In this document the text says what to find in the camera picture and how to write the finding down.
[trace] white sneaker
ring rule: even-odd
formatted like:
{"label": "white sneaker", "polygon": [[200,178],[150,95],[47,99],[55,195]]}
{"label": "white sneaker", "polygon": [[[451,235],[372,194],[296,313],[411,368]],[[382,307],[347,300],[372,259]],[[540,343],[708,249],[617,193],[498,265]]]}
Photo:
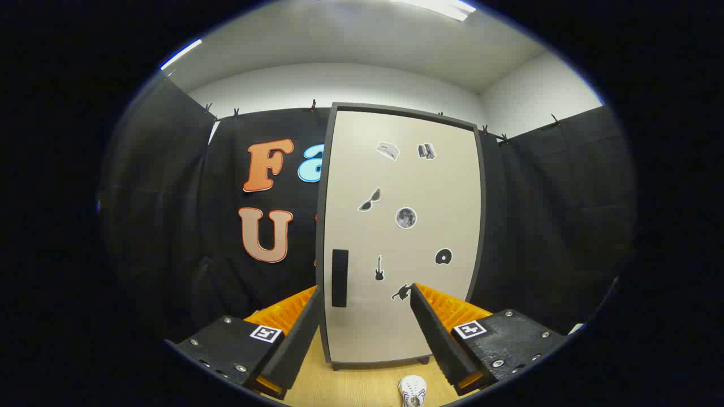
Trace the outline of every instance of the white sneaker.
{"label": "white sneaker", "polygon": [[419,376],[405,376],[397,386],[403,397],[403,407],[422,407],[427,393],[427,382]]}

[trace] black curtain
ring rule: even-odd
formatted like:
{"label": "black curtain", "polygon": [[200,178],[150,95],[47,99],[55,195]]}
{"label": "black curtain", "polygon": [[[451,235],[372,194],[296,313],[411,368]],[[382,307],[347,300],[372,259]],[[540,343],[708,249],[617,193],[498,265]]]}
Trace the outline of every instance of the black curtain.
{"label": "black curtain", "polygon": [[[226,117],[209,144],[201,180],[201,225],[206,251],[206,273],[198,276],[194,323],[206,326],[224,314],[240,318],[281,301],[316,284],[314,254],[319,182],[304,182],[299,166],[304,151],[324,144],[329,108],[282,109]],[[290,139],[294,150],[283,155],[278,175],[268,171],[274,185],[247,193],[251,154],[257,143]],[[250,256],[243,247],[238,210],[251,207],[263,212],[258,223],[259,244],[274,245],[269,211],[291,212],[286,257],[266,263]]]}
{"label": "black curtain", "polygon": [[201,260],[198,185],[215,118],[163,75],[129,105],[101,169],[101,224],[111,263],[159,336],[193,333],[191,280]]}
{"label": "black curtain", "polygon": [[606,106],[500,145],[509,267],[481,300],[567,334],[598,307],[631,253],[635,174]]}

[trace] ceiling light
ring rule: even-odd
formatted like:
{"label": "ceiling light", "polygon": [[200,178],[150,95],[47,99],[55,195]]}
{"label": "ceiling light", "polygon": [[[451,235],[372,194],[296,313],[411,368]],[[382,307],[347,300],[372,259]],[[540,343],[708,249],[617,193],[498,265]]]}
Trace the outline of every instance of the ceiling light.
{"label": "ceiling light", "polygon": [[187,46],[186,48],[182,49],[181,52],[179,52],[178,54],[174,55],[171,59],[169,59],[169,61],[166,62],[166,63],[161,67],[161,70],[165,70],[170,64],[173,64],[177,59],[179,59],[179,58],[182,57],[184,54],[186,54],[187,52],[189,52],[189,51],[191,51],[192,49],[194,49],[194,48],[195,48],[196,46],[198,46],[199,44],[201,44],[201,40],[200,40],[200,39],[194,41],[191,45],[189,45],[189,46]]}
{"label": "ceiling light", "polygon": [[392,0],[395,3],[405,3],[412,6],[422,7],[436,13],[463,21],[468,18],[475,9],[458,0]]}

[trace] white wall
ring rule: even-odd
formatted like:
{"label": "white wall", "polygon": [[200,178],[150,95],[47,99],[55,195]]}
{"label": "white wall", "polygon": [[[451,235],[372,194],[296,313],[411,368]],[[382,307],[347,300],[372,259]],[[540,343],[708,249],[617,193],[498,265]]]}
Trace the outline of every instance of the white wall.
{"label": "white wall", "polygon": [[398,106],[486,123],[481,101],[470,91],[409,72],[359,64],[297,64],[246,72],[189,92],[213,103],[218,118],[265,110],[330,107],[332,102]]}
{"label": "white wall", "polygon": [[546,52],[480,95],[488,131],[509,138],[601,106],[596,93],[565,62]]}

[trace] cabinet door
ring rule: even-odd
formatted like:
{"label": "cabinet door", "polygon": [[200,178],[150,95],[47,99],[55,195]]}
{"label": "cabinet door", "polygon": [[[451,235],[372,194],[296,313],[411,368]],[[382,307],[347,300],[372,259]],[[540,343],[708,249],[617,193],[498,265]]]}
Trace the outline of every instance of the cabinet door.
{"label": "cabinet door", "polygon": [[[340,110],[325,154],[323,286],[331,361],[429,355],[407,287],[419,282],[468,295],[485,202],[475,131]],[[333,251],[344,255],[333,261]]]}

